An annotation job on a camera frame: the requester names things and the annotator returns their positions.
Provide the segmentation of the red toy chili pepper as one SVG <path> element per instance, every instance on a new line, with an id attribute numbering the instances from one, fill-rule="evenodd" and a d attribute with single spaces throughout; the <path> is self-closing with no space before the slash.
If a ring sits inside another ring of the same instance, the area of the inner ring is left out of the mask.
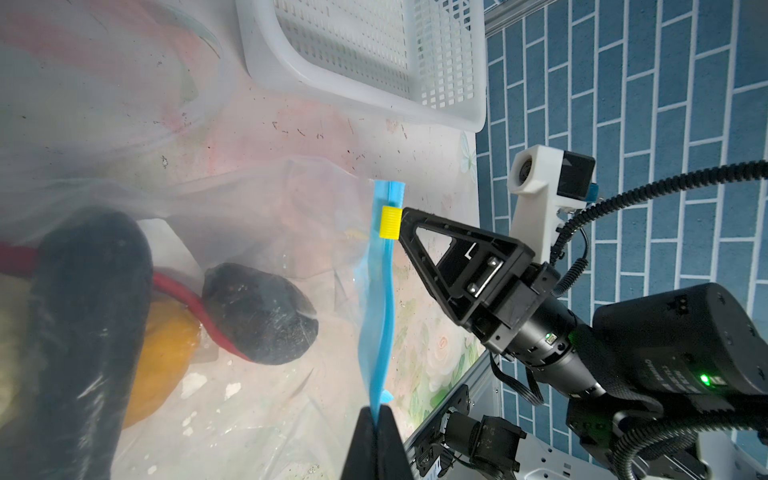
<path id="1" fill-rule="evenodd" d="M 32 278 L 36 270 L 37 260 L 38 252 L 35 248 L 13 246 L 4 242 L 1 243 L 2 274 L 19 278 Z M 232 355 L 245 361 L 250 361 L 250 358 L 241 352 L 235 344 L 218 329 L 206 312 L 200 297 L 192 290 L 159 271 L 153 273 L 153 289 L 185 305 L 190 313 L 200 322 L 216 345 Z"/>

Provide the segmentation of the black toy eggplant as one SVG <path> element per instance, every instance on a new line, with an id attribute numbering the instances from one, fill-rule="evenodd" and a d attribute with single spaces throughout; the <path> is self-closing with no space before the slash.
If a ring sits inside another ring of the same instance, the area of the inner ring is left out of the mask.
<path id="1" fill-rule="evenodd" d="M 18 416 L 1 430 L 4 479 L 108 479 L 153 288 L 127 214 L 84 209 L 32 258 Z"/>

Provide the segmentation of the white plastic mesh basket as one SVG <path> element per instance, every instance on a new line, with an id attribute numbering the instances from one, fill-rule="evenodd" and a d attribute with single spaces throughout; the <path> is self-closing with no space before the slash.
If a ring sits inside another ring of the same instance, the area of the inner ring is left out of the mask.
<path id="1" fill-rule="evenodd" d="M 479 132 L 480 1 L 239 1 L 250 76 L 266 88 Z"/>

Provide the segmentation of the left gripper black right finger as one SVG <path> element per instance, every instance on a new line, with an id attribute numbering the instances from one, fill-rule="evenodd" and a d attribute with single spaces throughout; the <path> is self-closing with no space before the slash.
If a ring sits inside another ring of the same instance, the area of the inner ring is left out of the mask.
<path id="1" fill-rule="evenodd" d="M 375 435 L 375 479 L 413 480 L 404 444 L 388 405 L 379 408 Z"/>

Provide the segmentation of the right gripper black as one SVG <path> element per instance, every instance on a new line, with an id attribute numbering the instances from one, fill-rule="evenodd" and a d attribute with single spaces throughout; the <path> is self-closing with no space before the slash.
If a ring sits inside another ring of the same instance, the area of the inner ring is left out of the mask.
<path id="1" fill-rule="evenodd" d="M 419 231 L 450 239 L 440 259 L 430 257 Z M 402 211 L 399 242 L 448 318 L 489 352 L 520 362 L 530 382 L 577 399 L 606 393 L 570 338 L 582 321 L 552 295 L 557 272 L 532 264 L 530 247 L 410 207 Z"/>

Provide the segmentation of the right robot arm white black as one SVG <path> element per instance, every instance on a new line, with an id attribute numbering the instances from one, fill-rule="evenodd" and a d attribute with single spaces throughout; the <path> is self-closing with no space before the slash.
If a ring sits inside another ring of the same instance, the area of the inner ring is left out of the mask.
<path id="1" fill-rule="evenodd" d="M 700 434 L 766 435 L 767 344 L 723 286 L 604 305 L 584 322 L 517 239 L 407 208 L 400 243 L 448 318 L 526 380 L 493 374 L 535 405 L 542 385 L 566 396 L 568 427 L 616 477 L 703 479 Z"/>

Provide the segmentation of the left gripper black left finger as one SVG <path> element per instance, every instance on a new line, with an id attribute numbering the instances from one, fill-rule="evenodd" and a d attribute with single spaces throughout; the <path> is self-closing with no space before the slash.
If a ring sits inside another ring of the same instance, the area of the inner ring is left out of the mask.
<path id="1" fill-rule="evenodd" d="M 369 407 L 359 412 L 341 480 L 375 480 L 378 476 L 377 428 Z"/>

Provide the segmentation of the clear zip top bag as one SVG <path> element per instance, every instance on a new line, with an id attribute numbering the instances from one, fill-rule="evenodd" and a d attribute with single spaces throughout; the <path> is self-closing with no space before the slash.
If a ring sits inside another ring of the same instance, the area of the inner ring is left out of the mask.
<path id="1" fill-rule="evenodd" d="M 121 430 L 108 479 L 340 479 L 375 425 L 392 344 L 378 226 L 398 182 L 278 157 L 226 27 L 171 1 L 1 5 L 1 243 L 35 248 L 84 209 L 137 222 L 159 271 L 200 299 L 234 263 L 292 282 L 319 333 L 299 359 L 245 361 L 200 324 L 165 403 Z M 1 430 L 19 414 L 31 278 L 1 273 Z"/>

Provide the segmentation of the black toy avocado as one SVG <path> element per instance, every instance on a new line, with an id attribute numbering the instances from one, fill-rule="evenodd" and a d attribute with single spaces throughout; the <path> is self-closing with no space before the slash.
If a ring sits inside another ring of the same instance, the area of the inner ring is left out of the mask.
<path id="1" fill-rule="evenodd" d="M 295 361 L 319 333 L 307 296 L 289 280 L 254 268 L 223 263 L 207 270 L 201 300 L 218 331 L 257 364 Z"/>

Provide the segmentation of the yellow toy fruit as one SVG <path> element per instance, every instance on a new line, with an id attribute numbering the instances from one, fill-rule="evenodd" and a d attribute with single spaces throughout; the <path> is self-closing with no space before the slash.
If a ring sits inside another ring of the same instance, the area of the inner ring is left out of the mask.
<path id="1" fill-rule="evenodd" d="M 198 349 L 200 329 L 199 321 L 176 300 L 151 303 L 123 430 L 154 414 L 175 390 Z"/>

